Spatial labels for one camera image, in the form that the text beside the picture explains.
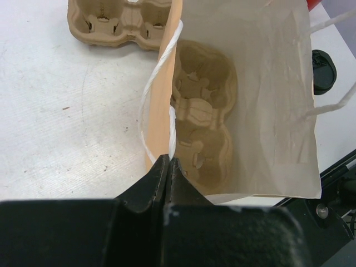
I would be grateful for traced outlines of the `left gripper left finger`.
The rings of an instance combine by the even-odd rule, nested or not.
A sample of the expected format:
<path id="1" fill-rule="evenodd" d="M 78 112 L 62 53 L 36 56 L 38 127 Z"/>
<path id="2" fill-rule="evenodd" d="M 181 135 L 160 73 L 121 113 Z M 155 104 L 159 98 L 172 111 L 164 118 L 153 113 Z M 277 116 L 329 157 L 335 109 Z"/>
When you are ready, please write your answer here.
<path id="1" fill-rule="evenodd" d="M 148 210 L 153 202 L 162 198 L 170 159 L 168 154 L 161 155 L 146 175 L 115 198 L 128 210 L 139 214 Z"/>

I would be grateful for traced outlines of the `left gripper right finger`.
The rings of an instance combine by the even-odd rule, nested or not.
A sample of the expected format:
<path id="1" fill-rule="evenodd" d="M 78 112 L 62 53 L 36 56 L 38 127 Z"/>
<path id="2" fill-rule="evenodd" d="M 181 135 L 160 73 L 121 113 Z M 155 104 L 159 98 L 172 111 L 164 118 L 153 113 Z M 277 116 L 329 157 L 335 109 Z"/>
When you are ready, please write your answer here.
<path id="1" fill-rule="evenodd" d="M 180 160 L 170 161 L 165 191 L 165 204 L 213 206 L 184 175 Z"/>

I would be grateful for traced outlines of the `brown paper bag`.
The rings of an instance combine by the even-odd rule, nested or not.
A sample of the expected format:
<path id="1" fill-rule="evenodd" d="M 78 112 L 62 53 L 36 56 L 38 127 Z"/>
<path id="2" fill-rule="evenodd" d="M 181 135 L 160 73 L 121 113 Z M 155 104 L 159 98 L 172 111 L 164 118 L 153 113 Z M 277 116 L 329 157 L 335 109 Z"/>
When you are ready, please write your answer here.
<path id="1" fill-rule="evenodd" d="M 171 106 L 176 47 L 188 40 L 223 53 L 235 66 L 236 102 L 225 124 L 233 141 L 225 202 L 245 196 L 318 199 L 322 195 L 315 123 L 344 107 L 315 107 L 312 33 L 355 15 L 351 10 L 310 25 L 306 1 L 172 1 L 156 65 L 144 89 L 149 127 L 140 134 L 146 167 L 175 157 L 176 113 Z"/>

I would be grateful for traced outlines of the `single brown cup carrier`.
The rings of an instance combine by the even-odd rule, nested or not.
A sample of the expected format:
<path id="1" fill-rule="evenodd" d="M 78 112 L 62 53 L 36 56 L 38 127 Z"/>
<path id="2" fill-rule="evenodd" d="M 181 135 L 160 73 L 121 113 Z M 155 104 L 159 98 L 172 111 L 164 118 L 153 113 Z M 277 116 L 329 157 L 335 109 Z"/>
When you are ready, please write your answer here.
<path id="1" fill-rule="evenodd" d="M 231 182 L 233 141 L 225 121 L 236 87 L 235 66 L 223 53 L 194 41 L 178 42 L 171 95 L 175 157 L 203 195 L 221 194 Z"/>

